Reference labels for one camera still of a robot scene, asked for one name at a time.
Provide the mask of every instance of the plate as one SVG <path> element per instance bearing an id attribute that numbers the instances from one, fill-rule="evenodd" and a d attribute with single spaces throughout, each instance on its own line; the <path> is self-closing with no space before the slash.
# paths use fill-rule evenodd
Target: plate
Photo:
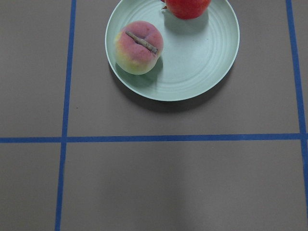
<path id="1" fill-rule="evenodd" d="M 180 101 L 215 86 L 231 68 L 240 43 L 239 24 L 227 0 L 212 0 L 198 18 L 181 20 L 160 0 L 121 0 L 105 34 L 108 62 L 132 91 L 158 101 Z M 155 67 L 144 75 L 122 70 L 115 60 L 114 39 L 128 23 L 144 20 L 162 34 L 164 49 Z"/>

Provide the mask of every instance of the plate of fruit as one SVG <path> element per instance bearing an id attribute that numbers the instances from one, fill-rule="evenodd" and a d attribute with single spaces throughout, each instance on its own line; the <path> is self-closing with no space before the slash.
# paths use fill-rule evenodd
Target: plate of fruit
<path id="1" fill-rule="evenodd" d="M 121 0 L 112 12 L 105 49 L 118 79 L 158 101 L 198 96 L 232 67 L 240 43 L 227 0 Z"/>

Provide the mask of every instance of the gray table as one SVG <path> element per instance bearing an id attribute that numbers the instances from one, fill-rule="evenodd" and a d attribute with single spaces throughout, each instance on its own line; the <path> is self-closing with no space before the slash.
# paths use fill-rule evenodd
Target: gray table
<path id="1" fill-rule="evenodd" d="M 308 1 L 230 0 L 232 69 L 172 103 L 109 67 L 117 3 L 0 2 L 0 230 L 306 231 Z"/>

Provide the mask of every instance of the brown stem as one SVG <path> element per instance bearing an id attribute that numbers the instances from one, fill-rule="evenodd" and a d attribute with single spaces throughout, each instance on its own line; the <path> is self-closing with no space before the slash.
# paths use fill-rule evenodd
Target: brown stem
<path id="1" fill-rule="evenodd" d="M 153 46 L 151 43 L 145 41 L 144 39 L 141 39 L 140 37 L 134 35 L 130 31 L 125 31 L 125 33 L 128 36 L 130 36 L 136 43 L 144 46 L 146 49 L 148 49 L 149 51 L 153 52 L 154 54 L 157 54 L 158 49 L 155 46 Z"/>

